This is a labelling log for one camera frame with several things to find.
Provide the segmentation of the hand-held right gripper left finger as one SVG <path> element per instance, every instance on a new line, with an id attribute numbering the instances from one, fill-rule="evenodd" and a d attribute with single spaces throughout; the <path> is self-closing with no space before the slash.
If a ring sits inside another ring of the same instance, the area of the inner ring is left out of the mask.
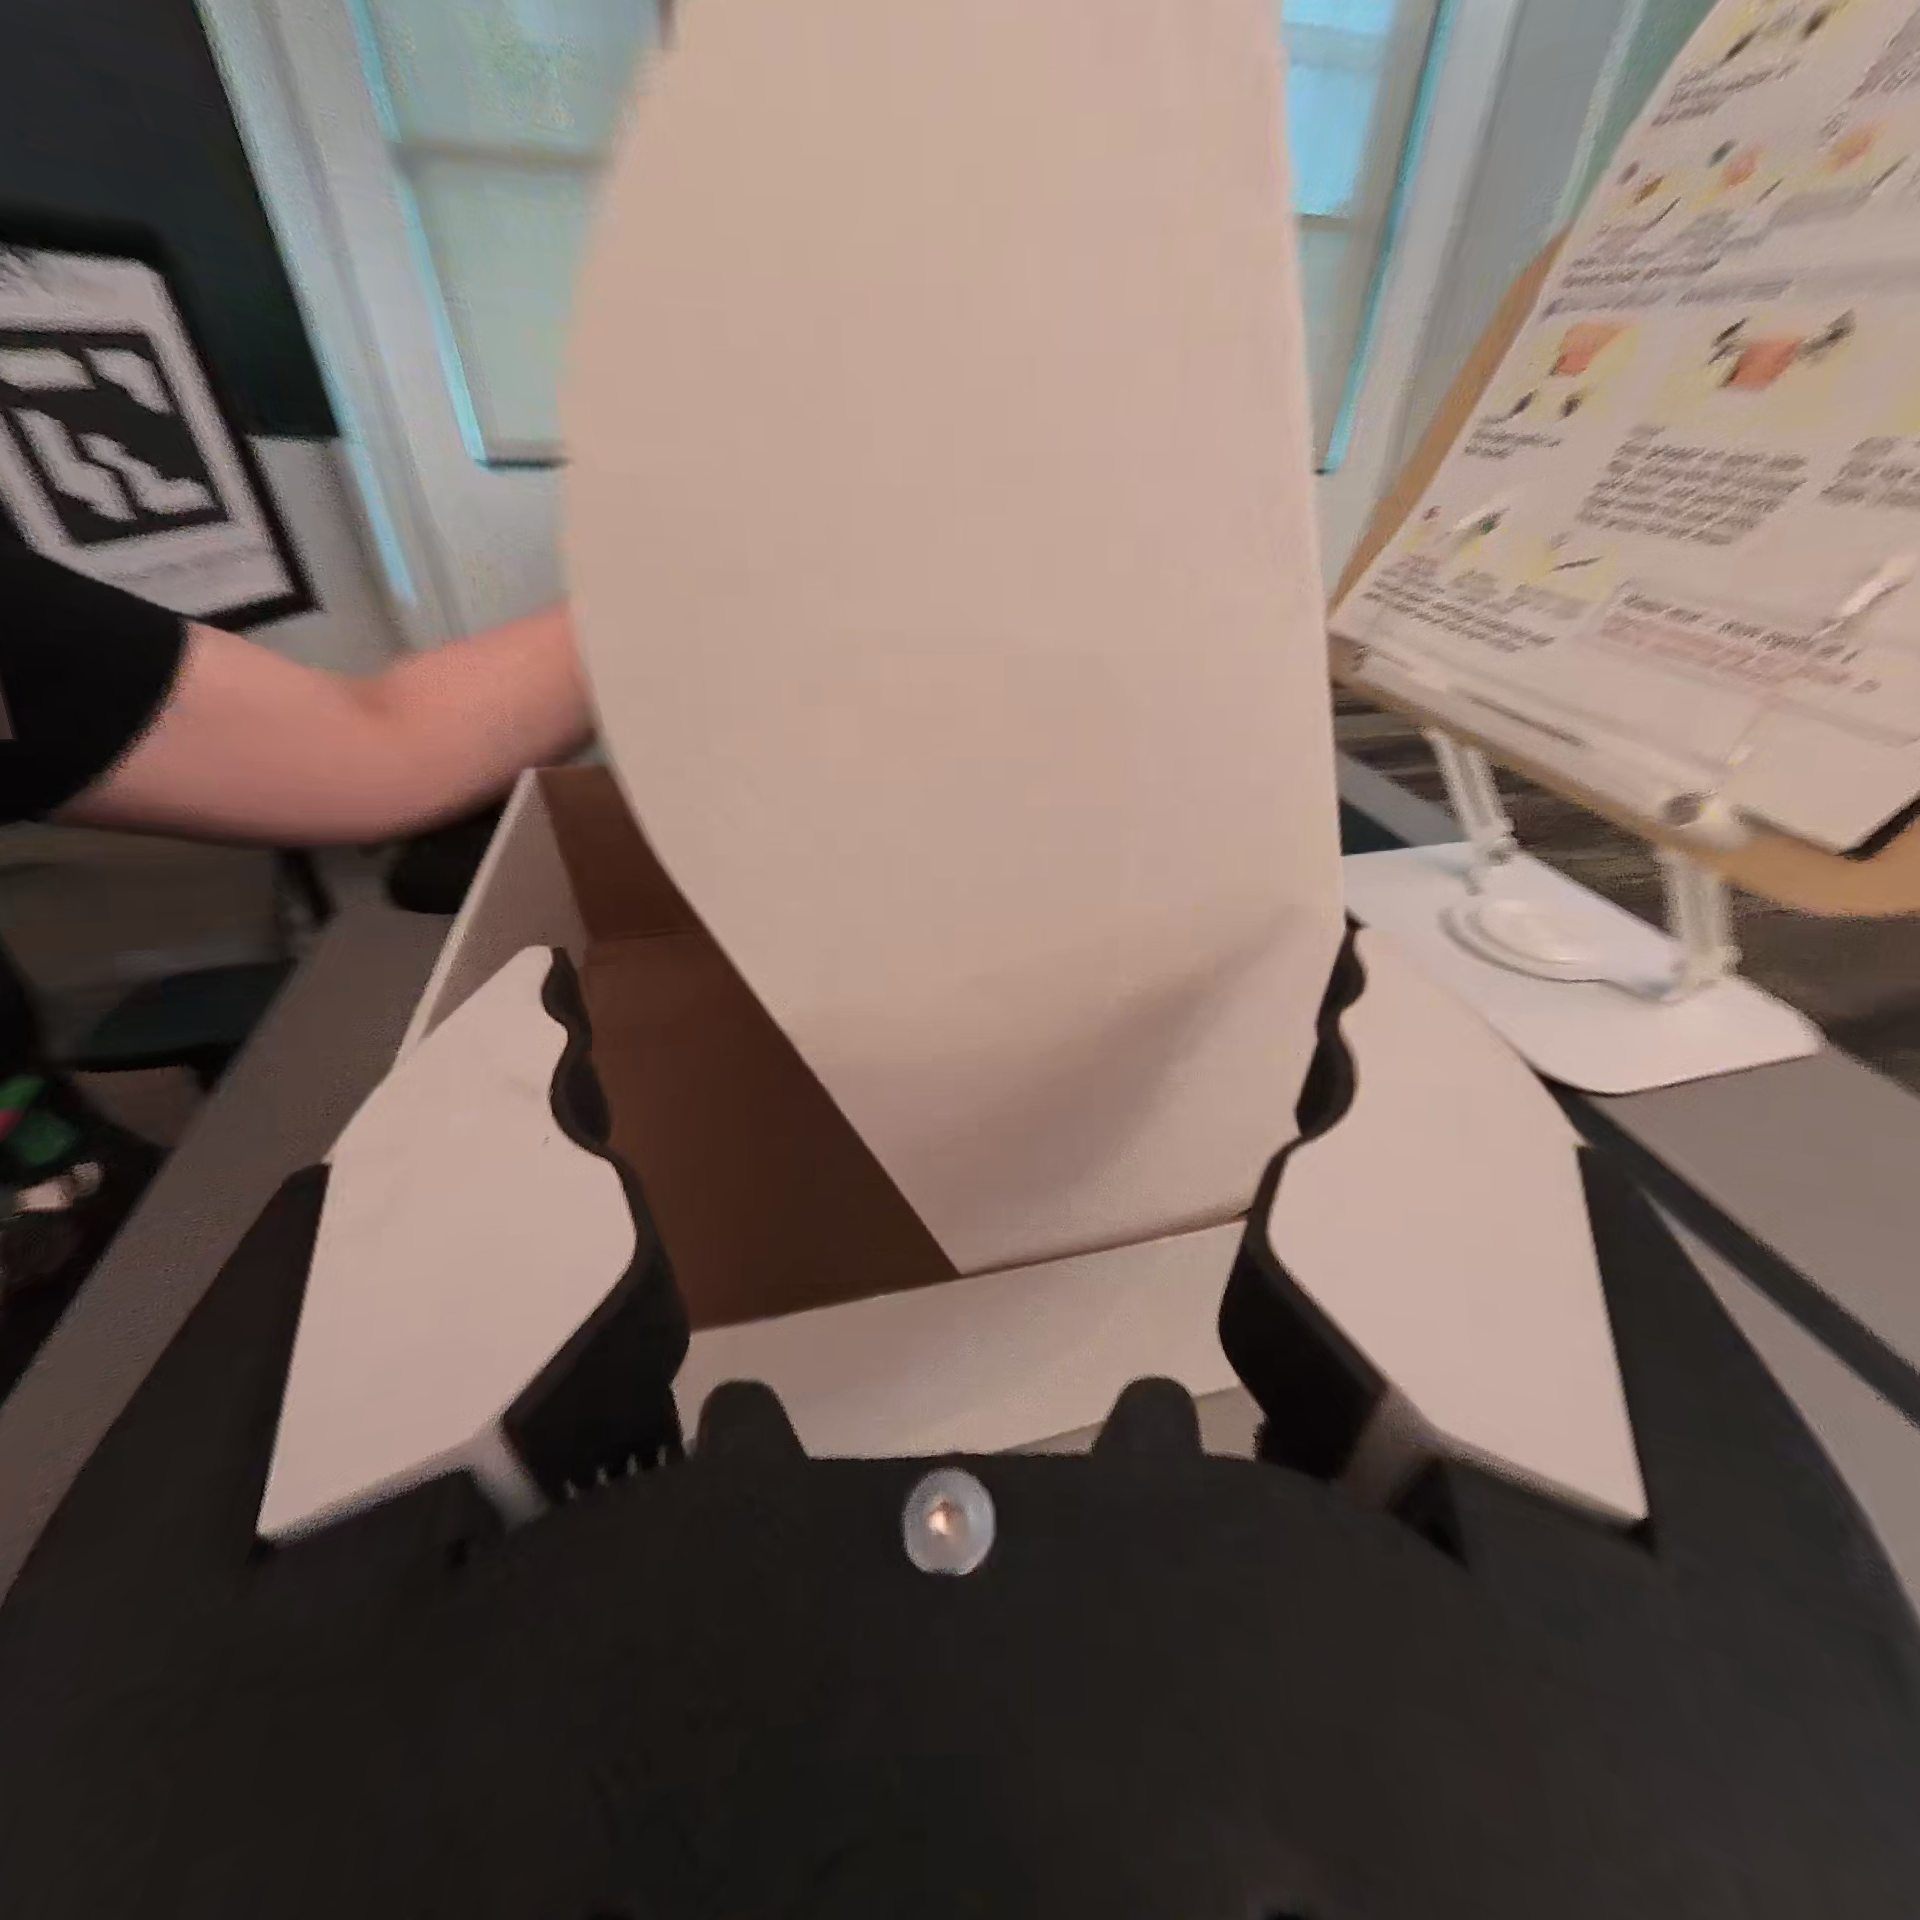
<path id="1" fill-rule="evenodd" d="M 257 1531 L 298 1538 L 454 1471 L 521 1522 L 662 1467 L 685 1355 L 576 966 L 521 951 L 327 1156 Z"/>

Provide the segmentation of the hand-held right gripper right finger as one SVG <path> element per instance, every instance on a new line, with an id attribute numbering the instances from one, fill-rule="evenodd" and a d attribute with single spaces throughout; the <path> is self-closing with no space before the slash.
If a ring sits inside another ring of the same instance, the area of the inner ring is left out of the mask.
<path id="1" fill-rule="evenodd" d="M 1295 1126 L 1215 1318 L 1256 1457 L 1372 1506 L 1453 1461 L 1642 1522 L 1582 1150 L 1517 1051 L 1350 923 Z"/>

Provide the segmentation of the white cardboard box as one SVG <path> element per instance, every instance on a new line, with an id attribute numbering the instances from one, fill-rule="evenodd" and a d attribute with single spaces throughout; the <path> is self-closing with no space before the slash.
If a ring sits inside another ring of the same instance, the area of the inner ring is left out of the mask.
<path id="1" fill-rule="evenodd" d="M 592 1017 L 687 1345 L 1161 1279 L 1346 938 L 1265 4 L 687 4 L 572 307 L 564 571 L 689 917 Z"/>

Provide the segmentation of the person's left forearm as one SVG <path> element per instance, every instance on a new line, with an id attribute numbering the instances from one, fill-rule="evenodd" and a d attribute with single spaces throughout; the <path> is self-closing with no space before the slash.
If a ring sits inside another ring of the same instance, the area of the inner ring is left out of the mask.
<path id="1" fill-rule="evenodd" d="M 372 846 L 504 801 L 524 772 L 590 741 L 567 606 L 364 677 L 190 627 L 154 717 L 55 818 L 210 844 Z"/>

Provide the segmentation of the instruction sheet on stand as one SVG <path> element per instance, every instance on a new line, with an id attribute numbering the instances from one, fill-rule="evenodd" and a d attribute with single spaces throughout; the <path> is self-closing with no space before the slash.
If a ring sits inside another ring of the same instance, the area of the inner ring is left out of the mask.
<path id="1" fill-rule="evenodd" d="M 1361 538 L 1335 609 L 1447 454 L 1567 229 L 1503 300 Z M 1817 1050 L 1810 1020 L 1741 983 L 1732 889 L 1810 917 L 1914 915 L 1914 809 L 1869 855 L 1829 855 L 1780 833 L 1711 844 L 1666 818 L 1629 814 L 1368 683 L 1335 635 L 1333 665 L 1338 685 L 1425 734 L 1458 830 L 1458 841 L 1438 852 L 1352 857 L 1350 915 L 1404 946 L 1536 1071 L 1567 1087 L 1671 1087 Z"/>

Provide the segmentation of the person's colourful printed garment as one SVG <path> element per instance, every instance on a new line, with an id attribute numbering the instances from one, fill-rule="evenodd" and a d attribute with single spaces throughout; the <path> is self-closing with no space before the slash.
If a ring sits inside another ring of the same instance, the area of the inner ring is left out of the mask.
<path id="1" fill-rule="evenodd" d="M 2 1075 L 2 1234 L 68 1220 L 104 1173 L 84 1102 L 50 1068 L 17 1063 Z"/>

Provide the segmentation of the person's black shirt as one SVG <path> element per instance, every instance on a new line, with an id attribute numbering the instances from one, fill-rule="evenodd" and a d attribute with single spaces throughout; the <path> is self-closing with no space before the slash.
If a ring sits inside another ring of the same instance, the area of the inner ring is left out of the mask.
<path id="1" fill-rule="evenodd" d="M 2 539 L 2 826 L 41 822 L 103 782 L 164 709 L 180 613 Z"/>

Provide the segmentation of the printed instruction sheet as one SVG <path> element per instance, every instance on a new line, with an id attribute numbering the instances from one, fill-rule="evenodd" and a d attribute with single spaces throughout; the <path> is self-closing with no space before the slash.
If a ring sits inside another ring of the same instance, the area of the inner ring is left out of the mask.
<path id="1" fill-rule="evenodd" d="M 1397 533 L 1361 677 L 1646 821 L 1914 809 L 1918 12 L 1716 4 Z"/>

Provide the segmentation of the black framed printed sign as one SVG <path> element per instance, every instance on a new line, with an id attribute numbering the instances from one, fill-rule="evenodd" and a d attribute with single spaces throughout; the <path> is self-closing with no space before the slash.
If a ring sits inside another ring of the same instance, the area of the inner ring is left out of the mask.
<path id="1" fill-rule="evenodd" d="M 229 633 L 320 594 L 162 239 L 5 205 L 5 533 Z"/>

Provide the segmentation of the window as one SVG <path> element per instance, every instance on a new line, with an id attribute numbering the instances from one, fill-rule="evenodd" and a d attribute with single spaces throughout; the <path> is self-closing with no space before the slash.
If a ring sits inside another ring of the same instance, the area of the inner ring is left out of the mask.
<path id="1" fill-rule="evenodd" d="M 442 387 L 492 471 L 559 462 L 559 358 L 592 205 L 640 85 L 681 29 L 666 3 L 254 4 L 320 178 L 384 205 L 422 284 Z M 1264 4 L 1284 66 L 1311 445 L 1343 466 L 1384 282 L 1461 4 Z"/>

